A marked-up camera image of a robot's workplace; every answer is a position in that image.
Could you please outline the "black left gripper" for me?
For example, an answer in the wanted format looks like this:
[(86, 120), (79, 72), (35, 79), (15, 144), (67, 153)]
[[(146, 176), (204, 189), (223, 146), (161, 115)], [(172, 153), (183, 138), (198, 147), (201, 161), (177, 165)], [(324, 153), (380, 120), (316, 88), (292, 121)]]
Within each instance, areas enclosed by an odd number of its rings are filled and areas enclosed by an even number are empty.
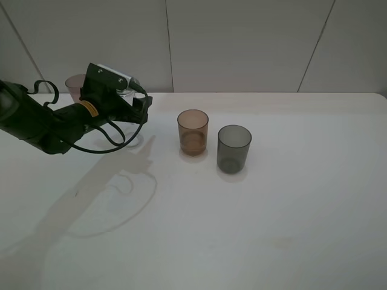
[[(117, 121), (124, 105), (127, 105), (115, 90), (88, 91), (86, 86), (81, 89), (80, 101), (92, 104), (97, 111), (97, 115), (90, 117), (87, 124), (106, 124), (108, 121)], [(148, 110), (151, 105), (151, 96), (134, 97), (132, 99), (131, 123), (145, 124), (148, 121)]]

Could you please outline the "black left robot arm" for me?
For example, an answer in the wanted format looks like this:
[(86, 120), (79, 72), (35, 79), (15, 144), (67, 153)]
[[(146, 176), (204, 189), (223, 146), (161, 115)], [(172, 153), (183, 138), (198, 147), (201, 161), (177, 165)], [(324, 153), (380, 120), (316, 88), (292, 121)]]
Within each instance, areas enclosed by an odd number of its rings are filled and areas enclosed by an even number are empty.
[(59, 101), (56, 86), (53, 87), (53, 100), (40, 105), (24, 86), (2, 81), (1, 130), (50, 155), (65, 154), (70, 149), (97, 154), (97, 150), (76, 145), (85, 134), (97, 130), (113, 145), (112, 149), (101, 150), (101, 153), (113, 153), (132, 140), (124, 138), (121, 143), (115, 142), (102, 126), (109, 124), (119, 134), (123, 131), (116, 125), (118, 121), (143, 127), (152, 104), (151, 96), (140, 85), (130, 82), (129, 88), (143, 94), (143, 97), (134, 98), (129, 104), (114, 87), (85, 79), (80, 90), (80, 102), (53, 110), (50, 105)]

